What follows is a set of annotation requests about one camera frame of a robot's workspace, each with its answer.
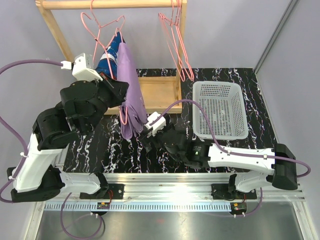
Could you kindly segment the blue patterned trousers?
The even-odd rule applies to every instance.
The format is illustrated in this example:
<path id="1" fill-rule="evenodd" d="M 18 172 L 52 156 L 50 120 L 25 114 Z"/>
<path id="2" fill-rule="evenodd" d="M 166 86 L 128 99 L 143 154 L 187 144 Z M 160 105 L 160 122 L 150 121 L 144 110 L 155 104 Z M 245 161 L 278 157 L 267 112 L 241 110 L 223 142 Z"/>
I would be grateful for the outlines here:
<path id="1" fill-rule="evenodd" d="M 121 43 L 125 43 L 125 40 L 121 32 L 117 31 L 95 68 L 98 73 L 104 73 L 108 77 L 117 80 L 118 52 Z"/>

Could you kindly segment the purple trousers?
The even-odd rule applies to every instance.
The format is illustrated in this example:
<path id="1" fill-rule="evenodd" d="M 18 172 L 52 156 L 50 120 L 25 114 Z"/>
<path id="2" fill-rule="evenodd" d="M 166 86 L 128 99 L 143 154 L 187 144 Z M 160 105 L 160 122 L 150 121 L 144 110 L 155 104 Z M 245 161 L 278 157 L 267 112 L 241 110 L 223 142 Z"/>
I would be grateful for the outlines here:
<path id="1" fill-rule="evenodd" d="M 126 100 L 119 109 L 120 118 L 126 121 L 126 124 L 121 124 L 121 135 L 129 140 L 142 132 L 144 124 L 147 123 L 147 111 L 136 64 L 128 45 L 124 42 L 121 42 L 118 48 L 117 80 L 129 84 Z"/>

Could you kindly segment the pink hanger with purple trousers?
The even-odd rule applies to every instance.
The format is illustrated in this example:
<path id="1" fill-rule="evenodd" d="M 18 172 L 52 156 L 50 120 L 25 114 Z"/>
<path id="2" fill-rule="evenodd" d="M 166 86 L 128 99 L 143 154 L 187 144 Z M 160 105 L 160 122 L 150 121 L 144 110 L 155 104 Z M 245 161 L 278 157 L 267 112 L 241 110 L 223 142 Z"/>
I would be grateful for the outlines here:
<path id="1" fill-rule="evenodd" d="M 110 59 L 111 59 L 110 56 L 111 56 L 111 55 L 108 53 L 107 48 L 110 46 L 110 44 L 112 43 L 113 39 L 118 35 L 118 33 L 119 33 L 119 35 L 120 35 L 121 41 L 123 41 L 121 29 L 122 29 L 122 27 L 123 27 L 123 25 L 124 25 L 124 23 L 125 23 L 125 20 L 126 20 L 126 19 L 125 19 L 125 16 L 124 16 L 124 15 L 121 15 L 121 16 L 118 17 L 117 19 L 114 19 L 114 20 L 110 21 L 109 23 L 106 23 L 106 24 L 104 24 L 104 25 L 101 25 L 101 24 L 99 23 L 98 19 L 96 18 L 96 16 L 95 16 L 95 14 L 94 14 L 93 11 L 91 11 L 91 15 L 93 16 L 93 19 L 94 19 L 95 23 L 96 23 L 97 26 L 98 26 L 98 33 L 97 33 L 97 35 L 93 34 L 93 32 L 92 32 L 92 31 L 90 30 L 90 28 L 87 26 L 87 24 L 86 24 L 86 22 L 85 22 L 85 19 L 84 19 L 84 17 L 87 17 L 89 20 L 92 20 L 92 18 L 91 18 L 87 13 L 85 13 L 85 12 L 82 12 L 82 13 L 80 14 L 80 18 L 81 18 L 81 22 L 82 22 L 84 28 L 85 28 L 85 29 L 87 30 L 87 32 L 93 37 L 93 39 L 94 39 L 95 42 L 96 42 L 95 48 L 94 48 L 94 52 L 93 52 L 92 61 L 93 61 L 93 62 L 95 61 L 97 48 L 98 48 L 98 45 L 100 45 L 100 46 L 103 48 L 104 54 L 105 54 L 105 58 L 107 59 L 108 68 L 109 68 L 109 72 L 110 72 L 110 77 L 111 77 L 112 79 L 114 79 L 113 70 L 112 70 L 112 65 L 111 65 L 111 62 L 110 62 Z M 120 28 L 117 27 L 117 28 L 115 29 L 114 35 L 113 35 L 113 37 L 111 38 L 111 40 L 109 41 L 109 43 L 108 43 L 106 46 L 103 45 L 103 44 L 101 43 L 101 41 L 100 41 L 101 30 L 102 30 L 103 28 L 105 28 L 105 27 L 113 24 L 113 23 L 118 23 L 119 21 L 121 21 L 121 19 L 123 19 L 123 22 L 122 22 Z"/>

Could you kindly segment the pink hanger with blue trousers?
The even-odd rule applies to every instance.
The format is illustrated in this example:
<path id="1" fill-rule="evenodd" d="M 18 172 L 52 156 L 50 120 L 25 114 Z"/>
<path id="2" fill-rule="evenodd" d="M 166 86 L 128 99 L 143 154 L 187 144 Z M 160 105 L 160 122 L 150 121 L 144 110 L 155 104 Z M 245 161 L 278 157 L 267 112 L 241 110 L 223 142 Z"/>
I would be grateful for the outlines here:
<path id="1" fill-rule="evenodd" d="M 98 20 L 98 18 L 96 17 L 95 13 L 94 13 L 94 2 L 98 2 L 97 0 L 91 0 L 90 1 L 90 15 L 88 15 L 87 13 L 85 12 L 82 12 L 80 14 L 80 18 L 81 18 L 81 22 L 84 26 L 84 28 L 87 30 L 87 32 L 93 37 L 94 41 L 95 41 L 95 48 L 94 48 L 94 52 L 93 52 L 93 55 L 92 55 L 92 61 L 93 63 L 95 62 L 95 58 L 96 58 L 96 53 L 97 53 L 97 49 L 98 49 L 98 46 L 102 47 L 103 48 L 103 51 L 105 53 L 107 53 L 107 48 L 109 47 L 109 45 L 112 43 L 114 37 L 118 34 L 118 33 L 121 33 L 121 30 L 122 30 L 122 27 L 124 26 L 125 24 L 125 21 L 126 21 L 126 18 L 124 15 L 121 15 L 119 16 L 118 18 L 114 19 L 113 21 L 110 21 L 106 24 L 101 24 Z M 96 33 L 94 33 L 93 31 L 91 31 L 90 27 L 87 26 L 86 24 L 86 21 L 85 21 L 85 18 L 89 19 L 89 20 L 94 20 L 94 22 L 96 23 L 97 25 L 97 31 Z M 108 43 L 104 43 L 103 41 L 100 40 L 101 38 L 101 34 L 102 34 L 102 29 L 109 26 L 109 25 L 112 25 L 113 23 L 119 23 L 119 22 L 122 22 L 122 24 L 120 25 L 120 27 L 116 27 L 115 28 L 115 32 L 114 32 L 114 35 L 113 37 L 110 39 L 110 41 Z"/>

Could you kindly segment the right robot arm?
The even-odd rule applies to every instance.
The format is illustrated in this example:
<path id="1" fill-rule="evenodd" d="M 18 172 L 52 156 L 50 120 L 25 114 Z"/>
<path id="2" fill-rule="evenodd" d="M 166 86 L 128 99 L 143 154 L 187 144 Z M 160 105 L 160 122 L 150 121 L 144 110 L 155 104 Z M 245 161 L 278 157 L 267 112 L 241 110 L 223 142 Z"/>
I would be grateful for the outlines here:
<path id="1" fill-rule="evenodd" d="M 143 128 L 139 141 L 146 152 L 163 149 L 173 160 L 186 167 L 201 170 L 231 167 L 246 169 L 244 174 L 229 176 L 228 185 L 217 194 L 218 199 L 234 200 L 243 193 L 266 186 L 294 191 L 298 188 L 295 156 L 284 144 L 274 148 L 259 149 L 262 157 L 254 157 L 249 149 L 239 149 L 240 156 L 232 154 L 237 148 L 223 147 L 202 141 L 188 140 L 172 124 Z"/>

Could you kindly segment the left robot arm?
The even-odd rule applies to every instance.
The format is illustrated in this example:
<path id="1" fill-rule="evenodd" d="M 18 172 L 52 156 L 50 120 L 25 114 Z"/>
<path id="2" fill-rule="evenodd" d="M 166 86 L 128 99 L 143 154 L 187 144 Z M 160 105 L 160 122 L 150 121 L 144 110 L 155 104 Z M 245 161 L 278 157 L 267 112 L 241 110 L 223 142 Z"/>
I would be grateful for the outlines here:
<path id="1" fill-rule="evenodd" d="M 81 199 L 110 196 L 110 187 L 101 172 L 88 175 L 66 173 L 55 159 L 79 136 L 92 134 L 109 108 L 126 100 L 129 84 L 103 72 L 91 81 L 78 80 L 60 90 L 61 101 L 41 112 L 32 126 L 27 153 L 19 166 L 7 169 L 13 182 L 13 203 L 43 202 L 62 193 L 79 194 Z"/>

